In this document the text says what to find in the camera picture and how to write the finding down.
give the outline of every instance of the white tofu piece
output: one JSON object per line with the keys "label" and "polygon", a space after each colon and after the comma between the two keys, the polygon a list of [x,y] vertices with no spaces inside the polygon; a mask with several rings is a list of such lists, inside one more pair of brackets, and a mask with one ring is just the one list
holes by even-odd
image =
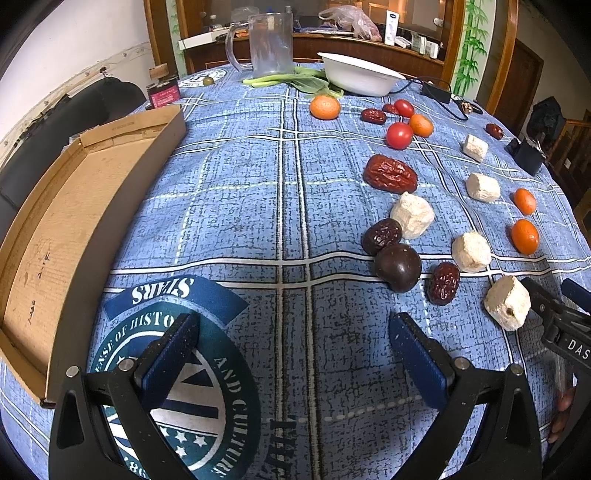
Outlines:
{"label": "white tofu piece", "polygon": [[476,273],[492,261],[491,248],[478,232],[467,232],[452,243],[452,257],[463,272]]}
{"label": "white tofu piece", "polygon": [[486,152],[488,152],[488,143],[474,135],[468,135],[462,145],[462,151],[468,157],[482,163],[484,162],[484,157],[486,157]]}
{"label": "white tofu piece", "polygon": [[435,220],[435,212],[425,199],[404,192],[392,207],[390,218],[402,227],[402,236],[412,240],[421,236]]}
{"label": "white tofu piece", "polygon": [[517,330],[530,311],[530,293],[516,277],[506,275],[488,290],[484,308],[504,330]]}
{"label": "white tofu piece", "polygon": [[492,203],[501,196],[499,182],[482,173],[471,173],[466,180],[468,195],[481,202]]}

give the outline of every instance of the cardboard box lid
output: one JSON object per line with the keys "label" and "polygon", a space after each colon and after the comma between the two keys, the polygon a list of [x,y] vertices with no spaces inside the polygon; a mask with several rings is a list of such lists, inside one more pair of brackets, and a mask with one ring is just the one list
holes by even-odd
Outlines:
{"label": "cardboard box lid", "polygon": [[138,206],[186,133],[170,105],[83,133],[53,163],[0,248],[0,356],[33,399],[86,369],[111,265]]}

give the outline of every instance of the black sofa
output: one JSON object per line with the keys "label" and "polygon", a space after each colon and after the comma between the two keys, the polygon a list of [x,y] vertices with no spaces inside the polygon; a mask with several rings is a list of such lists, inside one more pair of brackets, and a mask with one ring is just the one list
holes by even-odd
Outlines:
{"label": "black sofa", "polygon": [[[66,96],[26,132],[0,171],[0,241],[33,187],[59,157],[70,137],[131,113],[145,102],[138,86],[106,77]],[[0,417],[0,479],[36,480],[12,446]]]}

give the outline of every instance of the white bowl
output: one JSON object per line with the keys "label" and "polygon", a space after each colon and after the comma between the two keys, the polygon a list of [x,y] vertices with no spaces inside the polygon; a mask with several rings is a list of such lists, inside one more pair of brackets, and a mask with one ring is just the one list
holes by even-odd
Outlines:
{"label": "white bowl", "polygon": [[406,79],[400,73],[370,61],[336,53],[318,55],[324,60],[328,80],[343,90],[358,95],[383,97],[389,94],[398,80]]}

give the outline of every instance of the metal screw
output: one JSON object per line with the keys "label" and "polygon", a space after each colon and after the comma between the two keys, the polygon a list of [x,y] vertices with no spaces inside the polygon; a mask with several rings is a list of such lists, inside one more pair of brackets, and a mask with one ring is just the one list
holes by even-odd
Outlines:
{"label": "metal screw", "polygon": [[66,370],[66,376],[68,378],[74,378],[76,375],[78,375],[78,372],[80,372],[80,369],[77,366],[72,365],[68,370]]}
{"label": "metal screw", "polygon": [[131,358],[126,358],[125,360],[122,360],[121,363],[119,364],[119,370],[121,370],[123,372],[128,372],[133,367],[134,367],[134,361]]}
{"label": "metal screw", "polygon": [[459,356],[453,361],[454,365],[460,370],[468,370],[470,368],[470,361],[467,358]]}
{"label": "metal screw", "polygon": [[523,375],[523,367],[521,365],[511,364],[510,369],[514,375],[517,375],[517,376]]}

